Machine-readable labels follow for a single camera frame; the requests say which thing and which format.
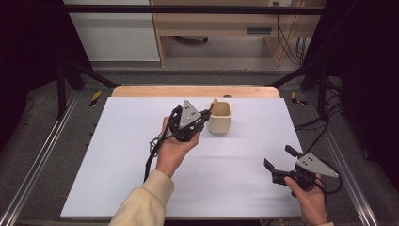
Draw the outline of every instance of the gray floor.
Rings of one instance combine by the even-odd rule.
[[[264,85],[283,77],[297,66],[284,61],[284,65],[275,68],[271,65],[268,54],[259,49],[265,47],[262,39],[245,40],[243,38],[214,38],[207,43],[197,40],[173,39],[168,50],[168,61],[164,68],[147,63],[128,63],[121,67],[117,64],[97,64],[98,73],[114,82],[123,84],[213,84],[213,85]],[[91,134],[101,116],[106,97],[112,89],[99,85],[84,77],[87,83],[83,91],[74,91],[70,96],[76,97],[76,105],[68,122],[57,138],[56,144],[45,159],[30,195],[23,200],[24,207],[18,210],[18,224],[27,220],[34,225],[44,223],[60,224],[69,222],[59,217],[66,194],[72,186],[73,179],[83,160]],[[301,78],[291,81],[279,88],[281,97],[285,98],[287,107],[295,125],[316,118],[312,105],[300,105],[291,102],[291,93],[295,91],[299,100],[314,102],[315,92],[301,92],[297,84]],[[95,91],[103,93],[98,104],[89,106]],[[0,153],[0,212],[5,213],[12,202],[25,175],[35,162],[42,145],[56,123],[57,101],[56,83],[29,93],[27,106],[32,109],[21,116],[21,121],[9,140],[6,148]],[[338,98],[331,99],[331,105],[338,103]],[[336,143],[345,162],[353,173],[351,179],[359,185],[360,193],[372,210],[379,225],[399,225],[399,195],[392,187],[380,166],[373,161],[363,159],[361,147],[353,134],[346,117],[337,112],[330,118],[327,134],[316,143],[312,151],[320,158],[326,159],[337,167],[331,138]],[[297,131],[302,149],[306,150],[320,134],[321,129]],[[334,181],[327,181],[331,189]],[[351,196],[353,187],[345,185],[342,190],[328,196],[327,211],[329,218],[336,225],[374,225],[362,222],[357,201]],[[288,220],[289,225],[301,225],[298,220]],[[259,222],[237,221],[230,225],[259,225]],[[220,222],[175,222],[167,225],[220,225]]]

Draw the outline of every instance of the cabinet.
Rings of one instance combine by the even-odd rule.
[[[148,0],[64,0],[65,4],[149,5]],[[90,61],[159,61],[152,15],[70,13]]]
[[[151,0],[152,5],[267,7],[271,0]],[[290,7],[322,7],[326,0],[293,0]],[[320,16],[280,15],[279,26],[287,39],[311,37]],[[165,63],[170,36],[263,36],[273,62],[279,66],[286,42],[278,36],[277,15],[153,14],[161,63]]]

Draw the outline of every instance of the finger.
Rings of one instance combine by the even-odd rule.
[[[284,177],[285,184],[295,193],[296,197],[301,201],[305,198],[305,191],[299,186],[299,184],[291,177]]]
[[[164,117],[164,121],[162,122],[162,132],[164,132],[165,127],[167,127],[169,117]]]

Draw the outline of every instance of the white paper sheet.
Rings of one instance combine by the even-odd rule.
[[[201,111],[213,98],[108,98],[82,166],[65,203],[63,218],[112,218],[133,187],[141,186],[149,142],[162,120],[184,99]],[[301,151],[283,99],[227,98],[231,127],[227,135],[205,126],[199,145],[173,176],[175,192],[167,218],[299,217],[297,200],[287,186],[272,183],[263,166],[293,170]]]

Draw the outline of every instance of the black pole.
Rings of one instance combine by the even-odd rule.
[[[40,9],[85,13],[190,13],[190,14],[273,14],[326,15],[340,8],[238,7],[238,6],[143,6],[143,5],[44,5]]]

